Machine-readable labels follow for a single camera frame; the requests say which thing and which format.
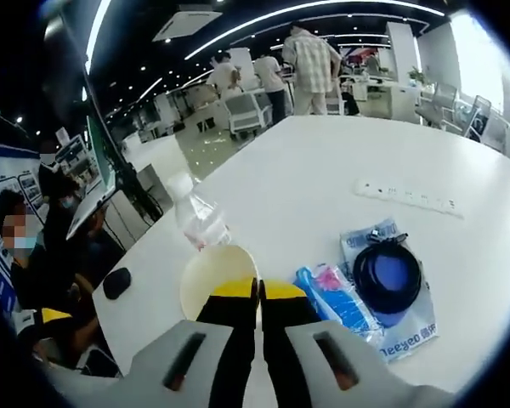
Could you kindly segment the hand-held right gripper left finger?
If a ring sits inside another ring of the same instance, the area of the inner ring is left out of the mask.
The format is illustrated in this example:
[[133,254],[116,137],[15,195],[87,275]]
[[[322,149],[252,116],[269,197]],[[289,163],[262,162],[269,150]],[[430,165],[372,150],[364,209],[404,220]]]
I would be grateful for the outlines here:
[[239,407],[254,358],[255,278],[213,290],[196,320],[182,320],[133,358],[129,407]]

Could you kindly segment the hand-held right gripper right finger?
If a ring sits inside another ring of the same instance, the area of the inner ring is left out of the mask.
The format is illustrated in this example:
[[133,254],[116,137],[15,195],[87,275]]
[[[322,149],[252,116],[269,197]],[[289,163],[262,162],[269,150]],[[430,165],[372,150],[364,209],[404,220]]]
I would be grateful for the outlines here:
[[293,284],[261,280],[263,357],[279,407],[390,407],[391,375],[373,347],[321,320]]

